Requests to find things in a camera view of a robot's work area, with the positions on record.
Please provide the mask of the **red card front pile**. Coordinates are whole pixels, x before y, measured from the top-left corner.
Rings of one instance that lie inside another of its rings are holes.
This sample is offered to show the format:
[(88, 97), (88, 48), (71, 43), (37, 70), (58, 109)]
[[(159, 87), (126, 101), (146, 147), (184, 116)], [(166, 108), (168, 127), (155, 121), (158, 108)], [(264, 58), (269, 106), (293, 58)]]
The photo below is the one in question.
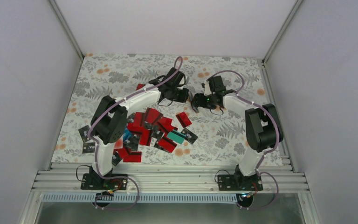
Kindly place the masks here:
[(177, 144), (167, 137), (162, 137), (154, 144), (155, 148), (163, 150), (168, 153), (172, 153), (175, 150), (176, 146)]

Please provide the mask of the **red card pile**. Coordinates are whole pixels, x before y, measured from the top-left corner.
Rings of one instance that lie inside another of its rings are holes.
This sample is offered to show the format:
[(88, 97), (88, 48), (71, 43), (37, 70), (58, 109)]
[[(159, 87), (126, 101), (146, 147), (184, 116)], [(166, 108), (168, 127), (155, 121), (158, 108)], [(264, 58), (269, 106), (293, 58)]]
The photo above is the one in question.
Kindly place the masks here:
[(139, 139), (138, 144), (150, 146), (152, 139), (158, 142), (170, 131), (178, 128), (172, 125), (172, 119), (153, 108), (147, 108), (145, 112), (135, 112), (127, 119), (126, 128), (132, 135)]
[(154, 144), (155, 148), (163, 150), (168, 153), (172, 153), (175, 150), (176, 146), (177, 144), (167, 137), (162, 137)]

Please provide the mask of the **brown leather card holder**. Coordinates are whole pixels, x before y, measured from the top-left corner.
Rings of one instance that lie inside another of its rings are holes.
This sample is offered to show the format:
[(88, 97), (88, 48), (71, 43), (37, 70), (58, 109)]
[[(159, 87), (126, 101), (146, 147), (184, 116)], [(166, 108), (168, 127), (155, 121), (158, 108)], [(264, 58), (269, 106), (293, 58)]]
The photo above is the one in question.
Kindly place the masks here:
[(189, 102), (191, 104), (191, 108), (195, 113), (199, 113), (198, 107), (194, 102), (194, 95), (192, 93), (189, 94)]

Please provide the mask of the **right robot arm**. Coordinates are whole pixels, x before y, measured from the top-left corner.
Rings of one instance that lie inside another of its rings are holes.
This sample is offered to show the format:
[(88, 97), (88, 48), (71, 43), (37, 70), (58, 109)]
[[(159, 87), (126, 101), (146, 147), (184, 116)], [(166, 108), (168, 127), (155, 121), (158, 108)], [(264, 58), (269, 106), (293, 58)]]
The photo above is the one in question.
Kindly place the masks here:
[(245, 190), (251, 185), (251, 176), (258, 173), (266, 154), (276, 150), (284, 138), (276, 107), (273, 104), (259, 105), (239, 96), (238, 91), (228, 90), (221, 76), (209, 78), (202, 86), (204, 93), (196, 93), (190, 100), (193, 109), (226, 108), (245, 118), (245, 134), (251, 149), (245, 152), (234, 172), (235, 187)]

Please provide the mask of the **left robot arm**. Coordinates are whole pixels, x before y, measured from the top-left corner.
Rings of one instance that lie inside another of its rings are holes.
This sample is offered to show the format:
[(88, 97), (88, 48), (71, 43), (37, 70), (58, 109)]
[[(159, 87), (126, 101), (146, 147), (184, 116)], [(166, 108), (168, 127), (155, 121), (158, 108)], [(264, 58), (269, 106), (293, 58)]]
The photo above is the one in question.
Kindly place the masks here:
[(111, 163), (114, 145), (122, 137), (127, 118), (137, 110), (158, 103), (163, 99), (185, 102), (188, 89), (184, 88), (186, 75), (172, 68), (165, 76), (151, 80), (145, 86), (121, 97), (105, 96), (100, 101), (91, 120), (87, 136), (96, 143), (92, 172), (92, 182), (105, 189), (111, 183), (113, 166)]

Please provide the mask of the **red card near holder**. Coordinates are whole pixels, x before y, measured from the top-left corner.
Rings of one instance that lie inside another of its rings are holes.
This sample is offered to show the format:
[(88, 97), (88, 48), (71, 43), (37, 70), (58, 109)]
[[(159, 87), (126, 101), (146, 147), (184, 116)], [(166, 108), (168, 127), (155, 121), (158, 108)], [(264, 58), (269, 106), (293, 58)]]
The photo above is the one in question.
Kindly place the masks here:
[(176, 114), (176, 118), (183, 128), (186, 128), (192, 124), (186, 112), (180, 112)]

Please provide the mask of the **red card far left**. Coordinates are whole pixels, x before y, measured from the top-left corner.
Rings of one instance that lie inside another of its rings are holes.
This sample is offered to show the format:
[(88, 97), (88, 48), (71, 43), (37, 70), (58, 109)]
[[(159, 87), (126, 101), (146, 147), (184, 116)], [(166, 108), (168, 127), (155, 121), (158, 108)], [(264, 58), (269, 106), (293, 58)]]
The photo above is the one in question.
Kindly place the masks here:
[(145, 87), (145, 84), (138, 84), (136, 90), (141, 90)]

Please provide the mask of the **red card pile centre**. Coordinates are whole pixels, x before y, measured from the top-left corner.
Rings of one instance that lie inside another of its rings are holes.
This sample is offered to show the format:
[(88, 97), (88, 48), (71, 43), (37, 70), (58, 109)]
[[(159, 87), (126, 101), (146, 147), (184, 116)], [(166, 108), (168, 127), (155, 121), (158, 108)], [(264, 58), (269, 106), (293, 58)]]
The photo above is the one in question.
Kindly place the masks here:
[(126, 128), (132, 135), (139, 139), (138, 144), (150, 146), (152, 139), (158, 142), (170, 131), (178, 128), (172, 125), (172, 119), (153, 108), (147, 108), (145, 112), (135, 112), (127, 119)]

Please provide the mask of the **black VIP card right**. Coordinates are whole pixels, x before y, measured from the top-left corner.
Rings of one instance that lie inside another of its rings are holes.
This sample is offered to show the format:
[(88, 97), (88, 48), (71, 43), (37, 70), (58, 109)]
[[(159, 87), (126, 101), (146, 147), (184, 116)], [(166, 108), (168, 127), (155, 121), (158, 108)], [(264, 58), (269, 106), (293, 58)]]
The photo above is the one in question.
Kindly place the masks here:
[(198, 136), (187, 128), (183, 128), (181, 133), (184, 135), (185, 140), (190, 144), (194, 144), (194, 142), (198, 139)]

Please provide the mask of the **teal card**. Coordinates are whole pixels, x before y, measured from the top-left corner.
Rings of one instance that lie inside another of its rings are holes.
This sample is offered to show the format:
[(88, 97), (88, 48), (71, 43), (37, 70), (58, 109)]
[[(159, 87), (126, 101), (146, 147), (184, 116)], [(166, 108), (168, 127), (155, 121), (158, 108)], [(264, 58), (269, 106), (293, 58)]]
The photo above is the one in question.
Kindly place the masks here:
[(178, 144), (182, 144), (185, 140), (185, 135), (177, 130), (172, 130), (167, 134), (167, 138)]

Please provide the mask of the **red card bottom front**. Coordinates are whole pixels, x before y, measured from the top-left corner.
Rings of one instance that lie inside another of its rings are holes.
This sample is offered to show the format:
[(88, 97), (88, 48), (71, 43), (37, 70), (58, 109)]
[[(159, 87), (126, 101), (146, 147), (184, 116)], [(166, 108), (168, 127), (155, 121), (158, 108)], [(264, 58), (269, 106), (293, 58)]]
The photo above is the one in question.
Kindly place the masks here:
[(142, 152), (132, 152), (123, 158), (126, 163), (140, 163), (142, 160)]

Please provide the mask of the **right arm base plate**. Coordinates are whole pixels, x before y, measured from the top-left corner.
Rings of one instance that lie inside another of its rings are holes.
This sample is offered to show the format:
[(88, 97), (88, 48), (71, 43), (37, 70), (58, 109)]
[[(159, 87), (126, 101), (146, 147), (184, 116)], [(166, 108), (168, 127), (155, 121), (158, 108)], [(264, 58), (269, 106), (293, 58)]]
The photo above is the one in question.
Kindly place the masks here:
[(262, 179), (257, 174), (252, 176), (217, 175), (220, 191), (262, 191)]

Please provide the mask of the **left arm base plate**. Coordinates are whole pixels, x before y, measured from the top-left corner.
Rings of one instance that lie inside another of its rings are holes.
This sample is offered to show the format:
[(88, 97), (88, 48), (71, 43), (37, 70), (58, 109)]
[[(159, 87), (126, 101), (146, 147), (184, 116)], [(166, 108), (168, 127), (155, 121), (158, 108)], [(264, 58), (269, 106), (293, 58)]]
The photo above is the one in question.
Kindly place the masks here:
[(80, 189), (82, 190), (126, 190), (128, 175), (113, 174), (114, 179), (105, 180), (92, 174), (84, 174)]

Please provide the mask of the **aluminium rail frame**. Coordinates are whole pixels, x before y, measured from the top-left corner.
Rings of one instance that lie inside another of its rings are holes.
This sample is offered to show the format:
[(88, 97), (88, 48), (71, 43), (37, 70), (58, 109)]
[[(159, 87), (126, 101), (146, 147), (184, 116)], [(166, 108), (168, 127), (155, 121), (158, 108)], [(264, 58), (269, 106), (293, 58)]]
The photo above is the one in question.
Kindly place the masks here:
[[(297, 195), (303, 220), (319, 223), (310, 188), (304, 173), (295, 172), (287, 157), (282, 166), (262, 166), (263, 189), (258, 194)], [(232, 172), (230, 166), (185, 166), (120, 164), (117, 174), (127, 174), (123, 189), (115, 192), (114, 202), (127, 203), (235, 203), (237, 190), (222, 191), (219, 173)], [(76, 174), (88, 173), (87, 164), (53, 163), (49, 170), (38, 171), (20, 222), (34, 224), (43, 202), (91, 202), (103, 189), (82, 189)]]

